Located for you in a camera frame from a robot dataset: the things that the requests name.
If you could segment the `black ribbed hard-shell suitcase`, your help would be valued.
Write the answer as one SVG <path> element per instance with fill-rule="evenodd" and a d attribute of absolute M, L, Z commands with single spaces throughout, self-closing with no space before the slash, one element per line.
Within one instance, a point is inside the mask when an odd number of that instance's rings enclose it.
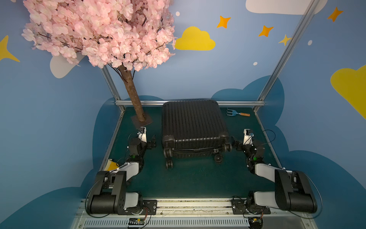
<path fill-rule="evenodd" d="M 230 152 L 230 135 L 214 100 L 170 101 L 162 106 L 162 147 L 166 168 L 173 158 L 212 156 L 217 164 Z"/>

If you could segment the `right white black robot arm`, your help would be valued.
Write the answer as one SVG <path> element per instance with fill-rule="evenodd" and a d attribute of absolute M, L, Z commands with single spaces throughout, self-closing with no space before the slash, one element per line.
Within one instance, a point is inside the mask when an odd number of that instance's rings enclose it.
<path fill-rule="evenodd" d="M 250 191 L 245 201 L 247 212 L 262 214 L 266 208 L 290 212 L 317 212 L 316 198 L 305 173 L 265 163 L 264 145 L 255 145 L 251 138 L 244 142 L 233 138 L 232 146 L 237 151 L 244 152 L 249 172 L 273 182 L 275 187 L 274 191 Z"/>

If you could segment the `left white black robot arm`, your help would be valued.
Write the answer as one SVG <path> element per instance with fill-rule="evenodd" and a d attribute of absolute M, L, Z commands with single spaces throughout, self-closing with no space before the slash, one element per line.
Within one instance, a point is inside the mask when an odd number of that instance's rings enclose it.
<path fill-rule="evenodd" d="M 147 207 L 142 195 L 128 192 L 127 183 L 142 171 L 146 151 L 155 147 L 155 137 L 146 142 L 138 137 L 132 138 L 129 141 L 130 154 L 127 161 L 114 170 L 97 173 L 85 200 L 86 213 L 92 217 L 99 214 L 101 218 L 111 214 L 146 214 Z"/>

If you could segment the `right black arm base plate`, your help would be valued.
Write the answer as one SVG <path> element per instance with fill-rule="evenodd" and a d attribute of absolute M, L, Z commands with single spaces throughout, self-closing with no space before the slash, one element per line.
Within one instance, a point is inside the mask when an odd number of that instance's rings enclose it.
<path fill-rule="evenodd" d="M 259 206 L 253 200 L 233 198 L 231 199 L 231 208 L 234 215 L 269 215 L 271 210 L 269 207 Z"/>

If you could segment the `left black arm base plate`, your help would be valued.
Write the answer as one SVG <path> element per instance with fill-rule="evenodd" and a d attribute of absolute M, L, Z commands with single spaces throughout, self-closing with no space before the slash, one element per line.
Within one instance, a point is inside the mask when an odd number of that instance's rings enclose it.
<path fill-rule="evenodd" d="M 157 203 L 156 199 L 143 199 L 138 206 L 122 210 L 121 215 L 156 215 Z"/>

